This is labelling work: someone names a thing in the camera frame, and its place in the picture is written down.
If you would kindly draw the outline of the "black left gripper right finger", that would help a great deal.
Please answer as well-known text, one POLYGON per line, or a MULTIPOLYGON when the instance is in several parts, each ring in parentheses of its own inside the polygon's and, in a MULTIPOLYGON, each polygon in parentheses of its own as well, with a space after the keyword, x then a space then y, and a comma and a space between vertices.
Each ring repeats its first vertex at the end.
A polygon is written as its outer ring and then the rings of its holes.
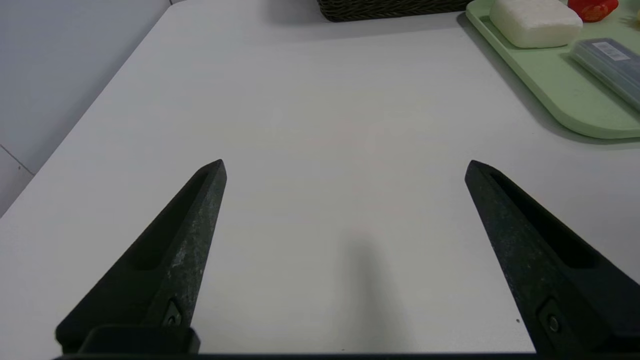
POLYGON ((498 169, 464 180, 535 351, 637 356, 638 283, 498 169))

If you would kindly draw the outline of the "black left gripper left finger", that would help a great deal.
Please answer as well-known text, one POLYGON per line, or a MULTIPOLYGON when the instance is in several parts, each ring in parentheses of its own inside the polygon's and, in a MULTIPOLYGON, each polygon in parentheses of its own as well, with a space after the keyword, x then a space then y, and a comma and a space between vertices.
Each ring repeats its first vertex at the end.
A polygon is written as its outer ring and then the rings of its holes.
POLYGON ((63 353, 197 353, 191 327, 227 173, 202 166, 55 329, 63 353))

